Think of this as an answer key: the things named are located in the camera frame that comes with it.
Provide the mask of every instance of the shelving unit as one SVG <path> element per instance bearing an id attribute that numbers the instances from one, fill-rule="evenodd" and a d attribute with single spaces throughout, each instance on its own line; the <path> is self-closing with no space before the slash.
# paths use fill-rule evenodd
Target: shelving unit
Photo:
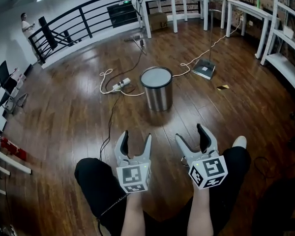
<path id="1" fill-rule="evenodd" d="M 276 37 L 279 37 L 282 40 L 284 40 L 287 44 L 289 44 L 295 50 L 295 41 L 286 37 L 281 30 L 275 29 L 275 19 L 276 19 L 278 8 L 281 8 L 286 11 L 286 17 L 284 22 L 285 25 L 287 24 L 287 19 L 289 15 L 293 15 L 295 17 L 295 11 L 293 9 L 279 2 L 278 0 L 274 0 L 273 19 L 271 23 L 269 38 L 265 48 L 265 53 L 261 60 L 261 65 L 264 65 L 265 61 L 270 62 L 276 69 L 278 69 L 282 73 L 282 75 L 295 88 L 295 66 L 286 57 L 280 54 L 280 49 L 281 49 L 280 47 L 278 48 L 277 53 L 271 54 L 273 43 Z"/>

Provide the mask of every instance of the person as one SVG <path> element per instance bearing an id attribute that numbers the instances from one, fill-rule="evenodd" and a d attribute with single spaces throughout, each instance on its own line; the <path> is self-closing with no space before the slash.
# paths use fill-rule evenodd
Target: person
<path id="1" fill-rule="evenodd" d="M 232 148 L 224 151 L 228 175 L 220 185 L 199 190 L 194 184 L 193 197 L 176 216 L 163 222 L 143 211 L 141 192 L 116 203 L 125 192 L 111 167 L 97 158 L 79 161 L 74 175 L 92 213 L 112 236 L 212 236 L 228 222 L 249 170 L 251 158 L 246 145 L 246 138 L 240 136 Z"/>
<path id="2" fill-rule="evenodd" d="M 29 44 L 30 44 L 30 46 L 31 46 L 31 48 L 32 48 L 32 50 L 33 50 L 33 53 L 34 53 L 35 57 L 37 58 L 38 61 L 40 61 L 40 58 L 39 58 L 37 52 L 35 51 L 34 47 L 32 46 L 32 44 L 31 44 L 31 42 L 30 42 L 30 40 L 29 40 L 29 37 L 30 37 L 32 34 L 35 33 L 35 31 L 34 31 L 35 24 L 31 24 L 31 25 L 30 25 L 30 24 L 26 21 L 26 20 L 27 20 L 27 15 L 26 15 L 26 13 L 22 13 L 22 15 L 21 15 L 21 20 L 22 20 L 22 32 L 23 32 L 24 36 L 26 37 L 26 39 L 28 40 L 28 42 L 29 42 Z M 37 41 L 37 37 L 34 36 L 34 37 L 32 38 L 32 40 L 33 40 L 33 42 L 35 43 L 36 47 L 39 47 L 40 44 L 39 44 L 39 42 Z"/>

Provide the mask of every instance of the stainless steel trash can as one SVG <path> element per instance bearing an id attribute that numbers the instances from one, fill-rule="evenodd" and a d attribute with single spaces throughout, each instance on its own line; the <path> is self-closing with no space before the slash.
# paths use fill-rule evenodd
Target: stainless steel trash can
<path id="1" fill-rule="evenodd" d="M 153 111 L 165 111 L 173 104 L 173 74 L 165 67 L 150 67 L 140 80 L 145 88 L 147 104 Z"/>

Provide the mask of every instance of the white shoe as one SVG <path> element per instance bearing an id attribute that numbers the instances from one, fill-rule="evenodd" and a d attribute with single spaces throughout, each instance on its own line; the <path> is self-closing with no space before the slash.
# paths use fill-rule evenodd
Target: white shoe
<path id="1" fill-rule="evenodd" d="M 244 136 L 239 136 L 233 143 L 233 147 L 247 148 L 247 139 Z"/>

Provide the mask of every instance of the white baseboard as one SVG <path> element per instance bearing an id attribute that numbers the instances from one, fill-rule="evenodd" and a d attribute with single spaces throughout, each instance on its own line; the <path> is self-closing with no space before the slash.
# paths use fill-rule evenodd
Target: white baseboard
<path id="1" fill-rule="evenodd" d="M 188 18 L 200 18 L 200 14 L 199 13 L 188 13 Z M 167 16 L 168 21 L 172 21 L 173 20 L 173 16 L 172 15 L 168 15 Z M 184 19 L 184 14 L 177 14 L 177 20 L 181 20 Z M 133 30 L 139 28 L 139 22 L 135 22 L 135 23 L 131 23 L 125 26 L 120 26 L 117 28 L 113 28 L 113 29 L 108 29 L 108 30 L 104 30 L 102 32 L 96 33 L 93 35 L 93 38 L 89 38 L 87 40 L 83 40 L 82 42 L 79 42 L 71 47 L 68 47 L 66 49 L 64 49 L 63 51 L 60 51 L 58 53 L 56 53 L 55 55 L 52 55 L 50 58 L 48 58 L 46 60 L 46 63 L 42 65 L 42 68 L 48 68 L 51 65 L 55 64 L 56 62 L 58 62 L 59 60 L 65 58 L 66 56 L 88 46 L 91 45 L 93 43 L 96 43 L 98 41 L 101 41 L 105 38 L 114 36 L 116 34 L 128 31 L 128 30 Z"/>

